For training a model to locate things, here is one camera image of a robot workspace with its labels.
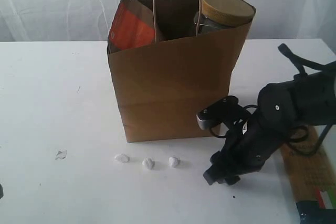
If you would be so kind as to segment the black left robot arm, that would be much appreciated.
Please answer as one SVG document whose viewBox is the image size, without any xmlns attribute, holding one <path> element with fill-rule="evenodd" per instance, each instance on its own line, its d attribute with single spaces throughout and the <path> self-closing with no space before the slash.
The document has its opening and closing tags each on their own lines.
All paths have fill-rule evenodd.
<svg viewBox="0 0 336 224">
<path fill-rule="evenodd" d="M 0 199 L 3 198 L 3 196 L 4 196 L 3 187 L 0 184 Z"/>
</svg>

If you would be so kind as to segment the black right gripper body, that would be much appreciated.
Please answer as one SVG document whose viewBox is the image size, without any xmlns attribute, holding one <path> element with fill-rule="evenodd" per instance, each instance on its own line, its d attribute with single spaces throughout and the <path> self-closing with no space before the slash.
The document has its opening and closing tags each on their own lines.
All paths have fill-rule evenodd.
<svg viewBox="0 0 336 224">
<path fill-rule="evenodd" d="M 284 143 L 285 137 L 252 115 L 235 132 L 229 132 L 221 151 L 212 157 L 210 177 L 235 177 L 261 170 L 265 161 Z"/>
</svg>

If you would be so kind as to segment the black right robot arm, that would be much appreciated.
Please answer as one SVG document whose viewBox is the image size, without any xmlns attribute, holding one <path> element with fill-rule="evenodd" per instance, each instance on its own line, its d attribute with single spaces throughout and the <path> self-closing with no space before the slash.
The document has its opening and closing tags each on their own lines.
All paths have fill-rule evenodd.
<svg viewBox="0 0 336 224">
<path fill-rule="evenodd" d="M 235 96 L 224 97 L 197 114 L 202 130 L 223 124 L 223 148 L 211 156 L 204 172 L 208 184 L 233 185 L 240 176 L 261 170 L 282 145 L 294 147 L 295 130 L 323 125 L 317 145 L 335 125 L 335 72 L 299 75 L 291 81 L 270 83 L 261 89 L 254 112 L 241 106 Z"/>
</svg>

